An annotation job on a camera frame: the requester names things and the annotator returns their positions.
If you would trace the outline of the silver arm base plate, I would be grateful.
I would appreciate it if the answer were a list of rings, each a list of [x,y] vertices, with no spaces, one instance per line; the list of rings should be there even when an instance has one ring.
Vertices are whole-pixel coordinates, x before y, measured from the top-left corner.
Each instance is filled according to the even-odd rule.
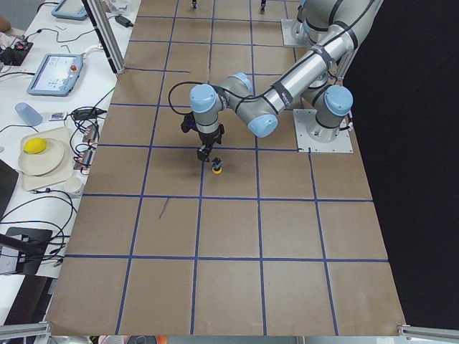
[[[282,19],[281,29],[283,44],[286,47],[307,47],[309,44],[309,26],[297,19]]]
[[[294,109],[293,118],[299,152],[304,153],[353,153],[346,121],[337,128],[322,127],[316,121],[315,109]]]

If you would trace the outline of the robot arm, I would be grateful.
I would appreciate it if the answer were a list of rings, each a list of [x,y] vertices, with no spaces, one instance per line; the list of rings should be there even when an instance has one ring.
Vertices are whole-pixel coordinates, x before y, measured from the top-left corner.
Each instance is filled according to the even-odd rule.
[[[321,40],[332,25],[342,0],[300,1],[297,12],[295,34],[306,46],[312,46]]]
[[[181,129],[198,132],[202,145],[197,158],[209,161],[214,144],[222,142],[219,112],[233,110],[254,136],[264,138],[276,129],[278,114],[300,96],[316,111],[308,121],[308,135],[322,143],[333,141],[354,99],[346,87],[328,83],[328,72],[366,39],[377,9],[376,1],[301,1],[297,21],[308,49],[266,91],[254,95],[251,81],[241,72],[217,85],[195,85]]]

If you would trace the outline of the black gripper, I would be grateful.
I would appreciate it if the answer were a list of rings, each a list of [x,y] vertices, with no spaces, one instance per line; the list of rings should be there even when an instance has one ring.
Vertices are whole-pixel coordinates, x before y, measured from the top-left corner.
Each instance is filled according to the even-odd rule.
[[[202,162],[209,162],[210,145],[222,143],[222,136],[224,135],[224,126],[222,123],[220,123],[218,125],[218,128],[211,133],[203,133],[197,127],[197,132],[202,142],[202,146],[197,149],[197,158]]]

